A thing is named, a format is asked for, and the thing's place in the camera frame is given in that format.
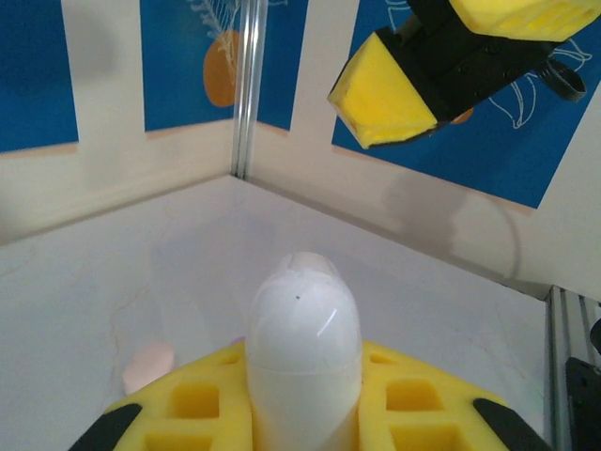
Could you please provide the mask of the white earbud charging case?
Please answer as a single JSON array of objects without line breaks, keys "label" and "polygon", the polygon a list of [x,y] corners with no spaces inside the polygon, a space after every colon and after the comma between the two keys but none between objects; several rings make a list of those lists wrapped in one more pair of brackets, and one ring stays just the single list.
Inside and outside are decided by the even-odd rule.
[{"label": "white earbud charging case", "polygon": [[254,451],[356,451],[362,334],[324,256],[285,257],[257,291],[245,334]]}]

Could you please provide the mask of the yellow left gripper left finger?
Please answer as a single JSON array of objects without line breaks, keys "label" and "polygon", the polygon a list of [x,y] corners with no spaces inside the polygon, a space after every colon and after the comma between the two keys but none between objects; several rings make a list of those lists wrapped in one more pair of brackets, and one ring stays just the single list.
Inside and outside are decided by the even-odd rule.
[{"label": "yellow left gripper left finger", "polygon": [[254,451],[244,343],[109,406],[69,451]]}]

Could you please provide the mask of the aluminium side rail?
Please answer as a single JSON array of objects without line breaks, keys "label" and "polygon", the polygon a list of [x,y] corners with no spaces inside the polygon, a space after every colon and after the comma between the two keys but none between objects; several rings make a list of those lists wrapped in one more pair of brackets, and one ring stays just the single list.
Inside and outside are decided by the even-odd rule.
[{"label": "aluminium side rail", "polygon": [[557,286],[546,302],[551,446],[601,451],[601,302]]}]

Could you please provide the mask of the pink earbud charging case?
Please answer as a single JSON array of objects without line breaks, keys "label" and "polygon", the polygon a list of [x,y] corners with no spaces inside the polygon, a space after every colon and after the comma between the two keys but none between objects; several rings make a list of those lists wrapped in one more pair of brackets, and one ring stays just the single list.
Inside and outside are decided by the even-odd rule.
[{"label": "pink earbud charging case", "polygon": [[150,343],[130,358],[122,374],[126,395],[133,394],[168,374],[175,366],[175,350],[164,342]]}]

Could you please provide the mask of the aluminium corner post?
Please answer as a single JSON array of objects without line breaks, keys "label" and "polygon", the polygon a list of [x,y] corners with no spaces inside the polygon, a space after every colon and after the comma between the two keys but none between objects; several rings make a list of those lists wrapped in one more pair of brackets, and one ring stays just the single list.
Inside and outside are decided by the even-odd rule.
[{"label": "aluminium corner post", "polygon": [[269,0],[241,0],[230,169],[231,175],[237,179],[247,179],[251,170],[268,10]]}]

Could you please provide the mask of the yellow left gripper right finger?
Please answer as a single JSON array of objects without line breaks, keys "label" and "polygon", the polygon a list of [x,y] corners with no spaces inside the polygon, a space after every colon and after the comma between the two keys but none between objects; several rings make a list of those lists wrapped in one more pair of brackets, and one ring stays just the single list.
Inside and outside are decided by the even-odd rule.
[{"label": "yellow left gripper right finger", "polygon": [[359,451],[553,451],[502,398],[369,341],[358,428]]}]

